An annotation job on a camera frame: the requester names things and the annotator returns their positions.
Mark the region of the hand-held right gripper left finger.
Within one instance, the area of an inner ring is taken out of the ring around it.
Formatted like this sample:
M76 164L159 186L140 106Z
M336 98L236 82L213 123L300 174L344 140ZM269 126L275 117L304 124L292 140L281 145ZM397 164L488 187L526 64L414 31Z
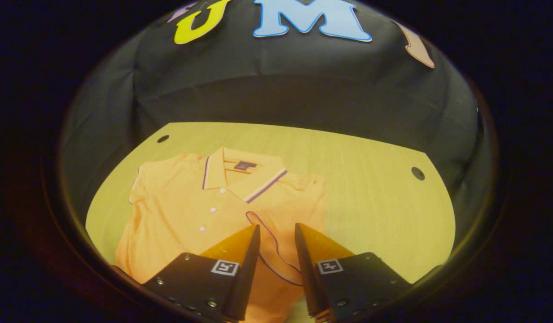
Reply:
M260 249L260 226L250 225L200 255L184 252L144 287L203 322L245 319Z

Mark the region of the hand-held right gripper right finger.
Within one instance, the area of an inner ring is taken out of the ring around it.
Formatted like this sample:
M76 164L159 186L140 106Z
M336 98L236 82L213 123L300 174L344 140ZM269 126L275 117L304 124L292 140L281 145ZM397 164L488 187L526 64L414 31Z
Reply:
M294 230L307 310L316 323L363 323L412 285L372 252L356 254L304 223Z

